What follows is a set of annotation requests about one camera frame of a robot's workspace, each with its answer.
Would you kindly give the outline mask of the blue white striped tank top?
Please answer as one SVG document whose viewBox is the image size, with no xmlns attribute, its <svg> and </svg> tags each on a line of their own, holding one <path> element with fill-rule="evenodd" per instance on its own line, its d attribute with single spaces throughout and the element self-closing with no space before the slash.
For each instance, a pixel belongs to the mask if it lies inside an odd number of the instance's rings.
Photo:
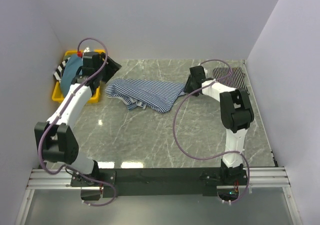
<svg viewBox="0 0 320 225">
<path fill-rule="evenodd" d="M 183 83 L 119 78 L 106 86 L 105 94 L 110 99 L 121 100 L 129 111 L 149 107 L 164 114 L 169 112 L 176 100 L 186 92 Z"/>
</svg>

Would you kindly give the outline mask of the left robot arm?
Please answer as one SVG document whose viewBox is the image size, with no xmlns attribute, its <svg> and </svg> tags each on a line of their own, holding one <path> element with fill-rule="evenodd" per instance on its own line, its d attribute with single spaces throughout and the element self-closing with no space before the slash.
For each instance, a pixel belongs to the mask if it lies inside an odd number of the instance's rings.
<svg viewBox="0 0 320 225">
<path fill-rule="evenodd" d="M 47 121 L 34 128 L 42 167 L 45 162 L 61 164 L 82 174 L 88 186 L 99 182 L 98 163 L 80 153 L 73 127 L 101 82 L 108 82 L 120 68 L 105 52 L 90 50 L 72 54 L 58 67 L 55 76 L 63 101 Z"/>
</svg>

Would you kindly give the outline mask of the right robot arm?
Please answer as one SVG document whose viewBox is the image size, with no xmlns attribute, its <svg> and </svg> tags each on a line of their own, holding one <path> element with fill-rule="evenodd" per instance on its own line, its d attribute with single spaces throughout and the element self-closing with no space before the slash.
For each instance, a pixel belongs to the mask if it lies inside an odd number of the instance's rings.
<svg viewBox="0 0 320 225">
<path fill-rule="evenodd" d="M 233 88 L 206 78 L 205 69 L 198 65 L 189 69 L 184 91 L 211 97 L 220 104 L 220 117 L 226 128 L 225 152 L 221 159 L 218 179 L 226 185 L 246 178 L 241 153 L 244 149 L 245 137 L 254 120 L 254 112 L 248 92 L 244 88 Z"/>
</svg>

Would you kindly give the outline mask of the teal tank top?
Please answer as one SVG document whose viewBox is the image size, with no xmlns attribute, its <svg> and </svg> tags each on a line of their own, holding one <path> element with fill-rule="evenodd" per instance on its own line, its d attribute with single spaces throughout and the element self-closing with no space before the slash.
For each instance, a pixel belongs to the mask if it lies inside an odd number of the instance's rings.
<svg viewBox="0 0 320 225">
<path fill-rule="evenodd" d="M 70 90 L 72 80 L 76 76 L 78 69 L 83 65 L 82 58 L 77 54 L 72 54 L 66 61 L 63 74 L 60 80 L 60 90 L 65 98 Z"/>
</svg>

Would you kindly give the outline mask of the black white striped tank top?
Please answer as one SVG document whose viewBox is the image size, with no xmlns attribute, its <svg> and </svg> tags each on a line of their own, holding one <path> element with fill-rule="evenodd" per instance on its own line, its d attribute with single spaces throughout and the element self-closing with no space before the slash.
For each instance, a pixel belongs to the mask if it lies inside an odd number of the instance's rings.
<svg viewBox="0 0 320 225">
<path fill-rule="evenodd" d="M 55 80 L 57 82 L 61 82 L 62 80 L 62 76 L 63 76 L 63 73 L 65 71 L 65 68 L 66 68 L 66 65 L 67 65 L 67 62 L 69 61 L 69 57 L 65 60 L 63 60 L 56 68 L 55 72 L 53 73 L 53 77 L 55 78 Z"/>
</svg>

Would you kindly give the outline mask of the yellow plastic bin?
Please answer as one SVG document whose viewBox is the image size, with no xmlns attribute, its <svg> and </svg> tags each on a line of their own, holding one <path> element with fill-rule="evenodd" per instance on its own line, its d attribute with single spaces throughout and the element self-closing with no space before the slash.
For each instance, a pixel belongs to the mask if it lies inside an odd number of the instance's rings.
<svg viewBox="0 0 320 225">
<path fill-rule="evenodd" d="M 73 55 L 73 54 L 76 54 L 76 53 L 77 53 L 76 50 L 67 50 L 65 52 L 64 58 L 66 58 L 66 59 L 64 59 L 61 62 L 61 64 L 59 64 L 58 67 L 57 67 L 57 69 L 60 71 L 60 73 L 62 73 L 62 71 L 65 69 L 66 62 L 67 62 L 67 60 L 69 60 L 69 57 L 71 55 Z M 64 100 L 64 96 L 63 96 L 63 93 L 62 93 L 62 91 L 60 89 L 60 80 L 58 79 L 58 75 L 59 75 L 58 72 L 55 72 L 54 75 L 53 75 L 53 77 L 56 80 L 56 82 L 55 82 L 55 85 L 54 85 L 54 89 L 53 89 L 51 98 L 52 98 L 52 100 L 54 102 L 58 102 L 58 103 L 61 104 L 63 102 L 63 100 Z M 96 89 L 94 95 L 88 100 L 87 103 L 88 104 L 96 104 L 96 103 L 98 103 L 99 100 L 100 100 L 100 97 L 101 97 L 101 90 L 102 90 L 101 86 L 99 86 Z"/>
</svg>

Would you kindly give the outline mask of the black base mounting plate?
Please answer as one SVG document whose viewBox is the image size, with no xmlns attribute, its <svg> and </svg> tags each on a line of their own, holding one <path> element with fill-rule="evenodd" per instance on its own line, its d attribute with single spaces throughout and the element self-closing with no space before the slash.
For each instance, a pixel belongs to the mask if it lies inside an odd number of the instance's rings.
<svg viewBox="0 0 320 225">
<path fill-rule="evenodd" d="M 215 197 L 219 186 L 245 186 L 247 171 L 242 168 L 101 168 L 97 182 L 73 174 L 70 185 L 81 188 L 86 201 L 97 200 L 97 187 L 103 198 L 116 196 L 202 195 Z"/>
</svg>

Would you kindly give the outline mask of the aluminium extrusion rail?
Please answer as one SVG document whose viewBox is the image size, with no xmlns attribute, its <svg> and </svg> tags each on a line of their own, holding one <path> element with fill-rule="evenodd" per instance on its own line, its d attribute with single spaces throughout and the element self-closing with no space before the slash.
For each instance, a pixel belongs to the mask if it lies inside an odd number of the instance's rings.
<svg viewBox="0 0 320 225">
<path fill-rule="evenodd" d="M 71 186 L 72 176 L 65 171 L 50 175 L 42 169 L 31 171 L 27 190 L 80 190 Z M 287 188 L 291 183 L 283 167 L 252 167 L 250 169 L 250 188 Z"/>
</svg>

